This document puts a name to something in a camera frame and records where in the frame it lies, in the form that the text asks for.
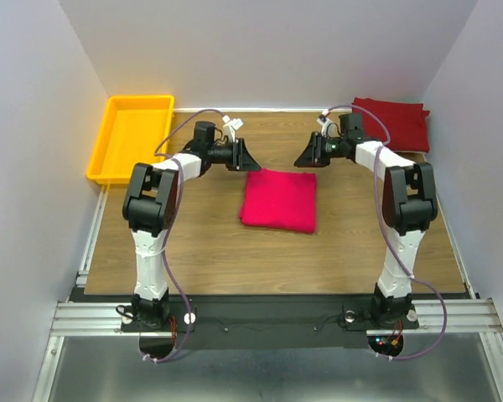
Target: wooden table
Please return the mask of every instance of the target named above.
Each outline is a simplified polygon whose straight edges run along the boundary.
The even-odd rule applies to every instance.
[[[348,160],[333,160],[322,169],[293,167],[310,132],[319,127],[312,113],[232,115],[245,122],[238,136],[246,139],[249,152],[263,168],[317,174],[317,232],[243,226],[238,211],[246,174],[215,165],[202,178],[185,184],[168,243],[169,262],[182,287],[192,294],[372,292],[386,246],[376,222],[371,172]],[[187,116],[176,114],[173,125]],[[220,123],[212,114],[198,120]],[[181,130],[169,152],[178,152],[193,128],[190,122]],[[132,293],[136,262],[132,236],[122,218],[124,195],[125,188],[109,190],[86,294]],[[440,291],[464,291],[441,215],[423,239],[415,272]],[[420,286],[414,291],[429,292]]]

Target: yellow tray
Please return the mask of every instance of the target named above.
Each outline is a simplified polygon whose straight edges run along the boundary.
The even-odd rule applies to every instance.
[[[136,163],[162,161],[154,149],[169,135],[173,110],[171,95],[111,96],[86,176],[99,184],[127,184]]]

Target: folded towel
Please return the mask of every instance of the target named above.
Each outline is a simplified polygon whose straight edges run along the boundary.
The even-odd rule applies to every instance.
[[[430,111],[423,109],[423,103],[395,103],[355,98],[354,105],[367,109],[384,123],[392,136],[392,141],[388,145],[392,151],[429,151],[425,119]],[[386,133],[375,119],[363,111],[354,109],[354,112],[363,115],[363,128],[367,136],[383,142],[386,140]]]
[[[248,226],[313,233],[316,190],[314,173],[249,172],[239,216]]]

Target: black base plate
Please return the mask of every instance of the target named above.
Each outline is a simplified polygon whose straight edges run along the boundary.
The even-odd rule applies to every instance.
[[[366,330],[393,330],[396,322],[378,327],[371,319],[371,295],[191,296],[196,323],[186,349],[368,348]],[[177,342],[186,331],[186,307],[170,296],[170,316],[177,318]],[[347,322],[352,311],[355,321]],[[418,322],[402,320],[405,329]],[[124,332],[164,332],[140,322],[122,324]]]

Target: metal floor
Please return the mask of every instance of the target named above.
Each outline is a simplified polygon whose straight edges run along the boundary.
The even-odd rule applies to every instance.
[[[406,352],[436,335],[406,335]],[[135,337],[65,340],[50,399],[113,401],[428,401],[500,400],[477,333],[449,334],[424,358],[388,362],[343,348],[184,353],[143,362]]]

